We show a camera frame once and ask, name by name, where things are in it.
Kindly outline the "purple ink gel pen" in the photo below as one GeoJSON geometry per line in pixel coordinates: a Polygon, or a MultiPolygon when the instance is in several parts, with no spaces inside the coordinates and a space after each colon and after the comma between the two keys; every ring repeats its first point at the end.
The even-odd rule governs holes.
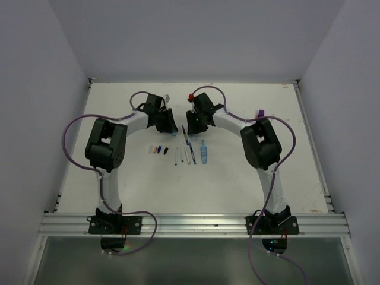
{"type": "Polygon", "coordinates": [[[188,135],[187,135],[187,133],[185,131],[185,127],[183,125],[181,125],[181,127],[182,127],[182,132],[183,132],[183,136],[184,136],[185,142],[186,142],[186,144],[188,146],[190,146],[190,143],[189,143],[189,140],[188,140],[188,135]]]}

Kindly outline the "light blue correction tape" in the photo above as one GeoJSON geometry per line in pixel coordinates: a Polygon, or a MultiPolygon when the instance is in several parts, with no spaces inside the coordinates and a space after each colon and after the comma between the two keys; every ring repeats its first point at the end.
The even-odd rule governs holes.
{"type": "Polygon", "coordinates": [[[202,164],[206,164],[207,163],[207,146],[204,140],[202,140],[201,142],[200,153],[201,153],[202,164]]]}

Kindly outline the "blue ink gel pen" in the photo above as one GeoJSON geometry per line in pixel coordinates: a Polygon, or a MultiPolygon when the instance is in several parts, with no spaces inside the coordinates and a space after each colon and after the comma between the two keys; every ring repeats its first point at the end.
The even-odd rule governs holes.
{"type": "Polygon", "coordinates": [[[195,158],[194,150],[192,148],[192,144],[189,142],[188,145],[189,145],[189,149],[190,149],[190,153],[191,153],[193,164],[196,165],[197,161],[196,161],[196,158],[195,158]]]}

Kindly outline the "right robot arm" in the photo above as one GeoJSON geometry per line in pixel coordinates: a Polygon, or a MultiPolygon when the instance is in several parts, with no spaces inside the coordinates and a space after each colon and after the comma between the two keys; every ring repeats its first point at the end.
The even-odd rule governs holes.
{"type": "Polygon", "coordinates": [[[256,169],[264,198],[268,202],[264,210],[264,225],[271,233],[278,233],[289,217],[288,203],[280,175],[275,168],[280,161],[282,146],[268,119],[249,122],[225,111],[222,104],[214,105],[206,93],[190,94],[192,109],[186,112],[188,135],[208,130],[209,126],[226,129],[242,140],[248,163],[256,169]]]}

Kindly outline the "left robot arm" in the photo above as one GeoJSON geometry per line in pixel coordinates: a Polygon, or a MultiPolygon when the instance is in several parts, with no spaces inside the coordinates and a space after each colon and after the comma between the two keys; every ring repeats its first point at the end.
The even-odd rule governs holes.
{"type": "Polygon", "coordinates": [[[118,190],[118,169],[125,157],[126,139],[143,129],[155,127],[159,133],[175,134],[170,98],[148,93],[146,101],[130,115],[121,118],[97,116],[85,147],[85,157],[99,180],[99,203],[96,213],[106,214],[102,225],[110,233],[119,232],[124,225],[122,203],[118,190]]]}

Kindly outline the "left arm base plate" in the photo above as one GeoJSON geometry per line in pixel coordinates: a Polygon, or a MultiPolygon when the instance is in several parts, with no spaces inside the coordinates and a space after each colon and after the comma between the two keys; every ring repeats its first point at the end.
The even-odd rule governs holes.
{"type": "Polygon", "coordinates": [[[89,216],[89,234],[97,235],[139,235],[142,226],[141,216],[89,216]]]}

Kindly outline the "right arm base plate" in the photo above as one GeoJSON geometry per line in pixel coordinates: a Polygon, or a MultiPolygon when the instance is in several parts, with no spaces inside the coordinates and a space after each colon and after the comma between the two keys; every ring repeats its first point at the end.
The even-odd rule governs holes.
{"type": "Polygon", "coordinates": [[[291,216],[278,226],[272,225],[268,218],[261,217],[253,231],[254,235],[298,235],[299,233],[300,230],[295,216],[291,216]]]}

